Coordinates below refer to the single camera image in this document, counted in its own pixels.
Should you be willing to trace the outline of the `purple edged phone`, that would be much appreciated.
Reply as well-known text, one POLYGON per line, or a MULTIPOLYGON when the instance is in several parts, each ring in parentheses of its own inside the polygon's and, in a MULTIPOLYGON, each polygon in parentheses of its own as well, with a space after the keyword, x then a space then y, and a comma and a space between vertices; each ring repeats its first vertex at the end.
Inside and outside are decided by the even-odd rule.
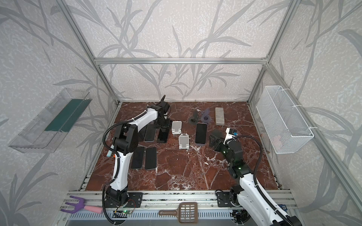
POLYGON ((197 146, 203 146, 206 144, 207 137, 207 124, 206 123, 197 123, 196 125, 196 135, 195 135, 195 144, 197 146))

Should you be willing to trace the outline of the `black phone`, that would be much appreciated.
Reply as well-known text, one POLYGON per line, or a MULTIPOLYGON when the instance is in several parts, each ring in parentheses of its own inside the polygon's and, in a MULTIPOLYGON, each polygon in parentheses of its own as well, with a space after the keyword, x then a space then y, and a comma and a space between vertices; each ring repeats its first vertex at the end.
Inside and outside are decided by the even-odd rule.
POLYGON ((131 169, 141 169, 143 166, 143 157, 145 154, 145 147, 137 147, 133 153, 131 169))
POLYGON ((160 128, 159 129, 159 134, 157 137, 157 143, 166 143, 168 140, 168 135, 169 135, 169 131, 170 128, 166 127, 166 128, 160 128))
POLYGON ((156 147, 146 149, 145 170, 154 170, 157 167, 157 150, 156 147))
POLYGON ((146 130, 147 130, 147 126, 143 127, 143 128, 138 132, 138 141, 139 141, 139 142, 144 141, 145 134, 146 134, 146 130))

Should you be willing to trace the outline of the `white framed phone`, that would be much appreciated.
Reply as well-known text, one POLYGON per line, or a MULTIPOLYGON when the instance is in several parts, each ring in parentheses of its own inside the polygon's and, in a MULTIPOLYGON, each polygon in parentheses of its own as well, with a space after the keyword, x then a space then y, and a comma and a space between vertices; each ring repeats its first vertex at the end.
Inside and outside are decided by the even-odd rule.
POLYGON ((154 124, 148 124, 145 132, 144 141, 154 142, 156 135, 156 127, 154 124))

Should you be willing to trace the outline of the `grey angled phone stand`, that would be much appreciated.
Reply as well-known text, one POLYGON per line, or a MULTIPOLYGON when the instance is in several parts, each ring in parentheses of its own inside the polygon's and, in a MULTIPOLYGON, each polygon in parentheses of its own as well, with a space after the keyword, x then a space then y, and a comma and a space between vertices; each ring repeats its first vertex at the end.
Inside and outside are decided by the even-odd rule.
POLYGON ((191 124, 191 125, 196 125, 196 124, 199 122, 199 119, 200 119, 200 117, 199 117, 199 112, 198 112, 198 111, 194 111, 194 112, 192 113, 192 117, 190 117, 190 118, 188 119, 188 123, 191 124))

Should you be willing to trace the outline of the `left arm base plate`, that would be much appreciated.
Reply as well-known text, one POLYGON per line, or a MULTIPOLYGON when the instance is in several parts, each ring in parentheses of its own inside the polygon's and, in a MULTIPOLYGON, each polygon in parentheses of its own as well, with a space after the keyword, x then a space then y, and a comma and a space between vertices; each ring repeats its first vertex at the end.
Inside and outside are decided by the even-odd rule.
POLYGON ((123 205, 113 201, 108 195, 105 196, 105 208, 140 208, 143 193, 142 192, 130 192, 128 193, 128 198, 126 199, 123 205))

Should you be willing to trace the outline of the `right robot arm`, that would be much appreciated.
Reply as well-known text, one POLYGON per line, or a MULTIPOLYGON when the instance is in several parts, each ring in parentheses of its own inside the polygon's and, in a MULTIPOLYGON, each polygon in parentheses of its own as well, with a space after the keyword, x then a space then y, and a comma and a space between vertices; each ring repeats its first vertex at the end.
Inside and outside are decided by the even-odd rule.
POLYGON ((263 157, 263 148, 257 139, 249 135, 239 135, 230 128, 226 129, 226 135, 219 130, 213 130, 209 135, 209 146, 223 155, 229 165, 228 172, 238 181, 238 184, 230 189, 231 205, 242 207, 258 226, 302 225, 296 216, 288 215, 259 183, 256 175, 263 157), (249 138, 259 147, 259 157, 253 169, 244 162, 239 138, 249 138))

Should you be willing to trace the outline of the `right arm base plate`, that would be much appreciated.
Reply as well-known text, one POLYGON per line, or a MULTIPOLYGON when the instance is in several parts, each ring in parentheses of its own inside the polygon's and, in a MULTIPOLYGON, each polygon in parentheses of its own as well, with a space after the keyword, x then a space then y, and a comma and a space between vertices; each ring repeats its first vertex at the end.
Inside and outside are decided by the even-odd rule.
POLYGON ((229 191, 216 190, 215 194, 218 207, 234 207, 234 205, 231 203, 229 191))

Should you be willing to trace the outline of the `dark grey round phone stand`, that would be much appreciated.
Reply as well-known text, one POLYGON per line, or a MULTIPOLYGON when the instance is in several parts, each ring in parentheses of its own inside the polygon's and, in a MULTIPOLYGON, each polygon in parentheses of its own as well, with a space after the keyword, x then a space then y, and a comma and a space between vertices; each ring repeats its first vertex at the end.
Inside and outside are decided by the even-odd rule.
POLYGON ((200 120, 203 123, 209 124, 211 122, 211 117, 210 117, 210 109, 207 108, 204 111, 201 112, 201 117, 200 120))

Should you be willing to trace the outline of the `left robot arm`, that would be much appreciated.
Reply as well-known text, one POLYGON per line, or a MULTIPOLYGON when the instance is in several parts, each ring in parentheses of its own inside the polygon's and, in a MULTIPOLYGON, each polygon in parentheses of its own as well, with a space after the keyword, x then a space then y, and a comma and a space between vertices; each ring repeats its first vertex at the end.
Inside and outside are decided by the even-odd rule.
POLYGON ((169 131, 171 120, 167 118, 169 103, 162 98, 157 104, 148 105, 141 114, 109 127, 102 137, 102 144, 111 156, 116 157, 112 180, 106 190, 106 198, 120 203, 128 201, 128 170, 133 152, 138 147, 138 132, 150 122, 160 130, 169 131))

